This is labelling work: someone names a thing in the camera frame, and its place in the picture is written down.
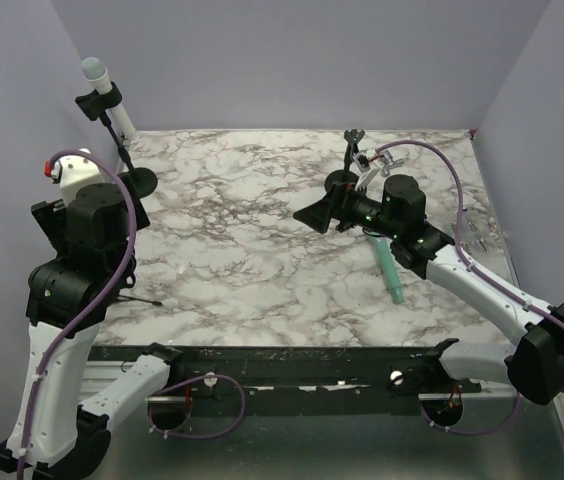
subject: green marker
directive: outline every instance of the green marker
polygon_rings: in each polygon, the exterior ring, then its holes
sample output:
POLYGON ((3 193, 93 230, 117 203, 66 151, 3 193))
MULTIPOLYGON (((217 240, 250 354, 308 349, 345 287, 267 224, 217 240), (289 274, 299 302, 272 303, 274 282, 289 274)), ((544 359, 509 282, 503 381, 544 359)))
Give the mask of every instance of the green marker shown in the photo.
POLYGON ((400 305, 404 303, 404 293, 402 292, 402 282, 398 275, 398 270, 393 261, 393 254, 389 249, 389 244, 384 237, 375 237, 373 235, 365 234, 366 238, 373 246, 373 252, 380 269, 382 270, 382 277, 387 290, 391 294, 393 303, 400 305))

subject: marble table surface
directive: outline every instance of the marble table surface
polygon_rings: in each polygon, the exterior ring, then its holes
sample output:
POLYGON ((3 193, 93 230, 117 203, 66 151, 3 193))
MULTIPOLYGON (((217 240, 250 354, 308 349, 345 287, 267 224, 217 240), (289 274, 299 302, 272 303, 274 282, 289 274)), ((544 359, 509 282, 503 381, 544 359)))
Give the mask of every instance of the marble table surface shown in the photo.
MULTIPOLYGON (((360 146, 405 138, 448 155, 467 206, 485 219, 499 245, 468 134, 367 132, 360 146)), ((292 219, 324 195, 324 179, 341 168, 345 147, 342 132, 330 131, 141 133, 132 157, 153 169, 160 184, 143 201, 152 225, 138 235, 138 282, 124 293, 163 306, 111 306, 97 342, 412 346, 448 337, 501 340, 470 306, 401 267, 406 301, 394 305, 360 229, 320 235, 292 219)), ((457 196, 445 165, 419 147, 392 153, 405 161, 396 172, 413 175, 427 194, 429 221, 450 225, 457 196)), ((370 197, 380 198, 382 183, 375 180, 370 197)), ((500 246, 490 260, 509 278, 500 246)))

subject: lavender wall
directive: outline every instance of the lavender wall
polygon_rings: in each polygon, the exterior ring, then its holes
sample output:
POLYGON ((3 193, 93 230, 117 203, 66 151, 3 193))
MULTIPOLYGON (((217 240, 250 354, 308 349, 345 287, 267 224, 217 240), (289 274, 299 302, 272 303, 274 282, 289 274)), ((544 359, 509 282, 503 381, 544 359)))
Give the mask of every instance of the lavender wall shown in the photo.
POLYGON ((553 0, 480 126, 478 155, 521 285, 564 300, 564 0, 553 0))
POLYGON ((52 0, 142 129, 472 128, 548 0, 52 0))
POLYGON ((0 441, 13 428, 28 358, 27 278, 53 258, 29 213, 59 196, 42 175, 44 160, 87 146, 114 161, 106 131, 73 103, 88 91, 48 0, 0 0, 0 441))

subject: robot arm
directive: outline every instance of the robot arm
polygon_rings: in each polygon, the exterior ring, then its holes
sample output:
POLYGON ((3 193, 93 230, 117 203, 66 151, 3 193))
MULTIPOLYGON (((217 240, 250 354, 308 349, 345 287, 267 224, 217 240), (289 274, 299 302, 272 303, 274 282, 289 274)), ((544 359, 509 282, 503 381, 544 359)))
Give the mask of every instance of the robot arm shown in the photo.
POLYGON ((446 373, 458 380, 511 383, 532 402, 548 404, 564 390, 564 330, 538 312, 551 312, 564 324, 564 303, 555 308, 526 294, 459 249, 453 238, 426 220, 426 196, 413 177, 390 176, 384 183, 381 202, 368 198, 367 182, 350 171, 355 162, 364 178, 369 176, 370 161, 357 153, 357 142, 363 135, 355 130, 345 134, 349 146, 344 169, 328 175, 323 199, 293 217, 322 234, 336 219, 340 232, 360 226, 391 238, 391 252, 400 265, 456 294, 515 347, 447 343, 438 357, 446 373), (524 304, 511 301, 504 292, 524 299, 524 304))
MULTIPOLYGON (((29 276, 29 366, 17 423, 11 436, 0 444, 0 469, 15 471, 17 460, 25 456, 26 462, 36 467, 34 478, 83 478, 99 461, 75 459, 104 455, 110 432, 146 396, 166 385, 169 362, 159 355, 142 355, 121 379, 78 404, 84 366, 99 323, 120 289, 135 283, 135 259, 131 256, 119 283, 105 299, 57 348, 51 348, 119 268, 128 250, 128 227, 123 196, 116 185, 104 182, 93 162, 79 156, 62 157, 54 169, 48 164, 45 173, 60 184, 62 199, 39 203, 31 210, 57 256, 29 276), (40 358, 49 351, 53 353, 48 366, 38 375, 40 358), (37 380, 40 376, 44 377, 42 381, 37 380), (27 408, 36 382, 37 409, 32 416, 27 408), (25 418, 32 418, 30 425, 25 418), (25 430, 30 432, 30 439, 23 449, 25 430)), ((133 178, 123 173, 120 180, 129 192, 137 229, 148 226, 133 178)))

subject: screw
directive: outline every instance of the screw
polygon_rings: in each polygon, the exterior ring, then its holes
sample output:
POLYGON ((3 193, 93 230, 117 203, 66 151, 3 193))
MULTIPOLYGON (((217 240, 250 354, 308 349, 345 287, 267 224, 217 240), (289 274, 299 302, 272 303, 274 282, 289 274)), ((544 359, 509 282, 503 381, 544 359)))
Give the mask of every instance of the screw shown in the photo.
POLYGON ((402 372, 399 370, 392 371, 389 378, 391 379, 391 383, 393 383, 396 387, 404 383, 404 377, 402 376, 402 372))

